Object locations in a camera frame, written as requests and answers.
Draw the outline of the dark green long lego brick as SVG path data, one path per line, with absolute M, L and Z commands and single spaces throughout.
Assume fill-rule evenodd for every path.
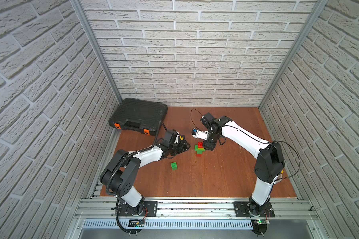
M 198 145 L 194 146 L 194 150 L 195 150 L 196 154 L 202 154 L 203 152 L 205 152 L 205 149 L 203 147 L 198 146 Z

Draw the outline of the green square lego brick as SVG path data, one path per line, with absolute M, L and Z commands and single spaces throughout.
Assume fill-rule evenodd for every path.
M 177 170 L 177 169 L 178 169 L 177 163 L 176 163 L 176 162 L 172 162 L 172 163 L 171 163 L 171 168 L 172 168 L 172 170 Z

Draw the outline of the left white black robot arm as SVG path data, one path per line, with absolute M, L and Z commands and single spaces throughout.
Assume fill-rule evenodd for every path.
M 167 130 L 163 138 L 155 137 L 153 144 L 137 151 L 118 150 L 100 175 L 106 194 L 116 197 L 132 214 L 139 215 L 145 208 L 144 196 L 134 187 L 141 167 L 162 159 L 173 158 L 190 149 L 185 136 Z

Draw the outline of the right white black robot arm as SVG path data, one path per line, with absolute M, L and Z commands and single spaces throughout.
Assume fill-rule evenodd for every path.
M 273 186 L 285 167 L 280 143 L 269 142 L 255 136 L 227 116 L 215 118 L 207 113 L 201 117 L 200 122 L 207 130 L 194 128 L 191 134 L 194 138 L 203 140 L 205 150 L 214 150 L 220 138 L 228 138 L 256 159 L 254 173 L 257 179 L 247 208 L 252 215 L 261 214 L 261 211 L 269 204 Z

